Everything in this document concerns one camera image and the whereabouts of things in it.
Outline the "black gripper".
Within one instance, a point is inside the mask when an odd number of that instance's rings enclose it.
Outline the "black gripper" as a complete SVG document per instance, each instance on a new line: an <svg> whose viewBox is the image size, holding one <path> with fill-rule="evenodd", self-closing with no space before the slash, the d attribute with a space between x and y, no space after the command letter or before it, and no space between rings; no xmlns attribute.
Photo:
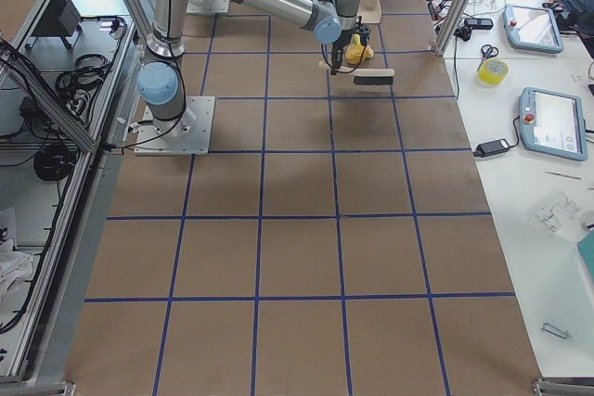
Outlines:
<svg viewBox="0 0 594 396"><path fill-rule="evenodd" d="M345 50L348 45L353 43L353 35L359 34L363 45L369 45L369 36L371 29L368 25L356 25L351 30L343 31L339 39L332 44L330 51L330 73L340 74L342 72L342 62L345 59Z"/></svg>

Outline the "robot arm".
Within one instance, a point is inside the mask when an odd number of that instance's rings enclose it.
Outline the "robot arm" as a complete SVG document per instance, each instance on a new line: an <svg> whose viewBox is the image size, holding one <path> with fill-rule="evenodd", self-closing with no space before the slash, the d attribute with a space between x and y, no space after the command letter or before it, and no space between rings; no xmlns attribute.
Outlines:
<svg viewBox="0 0 594 396"><path fill-rule="evenodd" d="M195 6L204 15L220 13L219 4L245 5L309 31L330 54L325 65L331 74L361 76L363 56L345 62L344 54L355 34L363 31L359 15L362 0L154 0L153 20L146 37L148 59L136 84L152 114L157 136L177 140L200 125L194 101L187 95L181 71L185 54L187 9Z"/></svg>

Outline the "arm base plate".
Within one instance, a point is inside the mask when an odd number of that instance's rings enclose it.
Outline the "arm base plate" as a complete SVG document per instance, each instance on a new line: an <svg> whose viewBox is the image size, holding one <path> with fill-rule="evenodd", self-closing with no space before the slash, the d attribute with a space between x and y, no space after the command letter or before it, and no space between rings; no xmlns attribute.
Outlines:
<svg viewBox="0 0 594 396"><path fill-rule="evenodd" d="M193 16L225 15L229 0L188 0L187 14Z"/></svg>
<svg viewBox="0 0 594 396"><path fill-rule="evenodd" d="M152 123L139 129L134 152L140 156L206 155L210 148L215 97L188 96L186 104L181 121L169 133L171 124L154 121L149 107L145 106L143 119Z"/></svg>

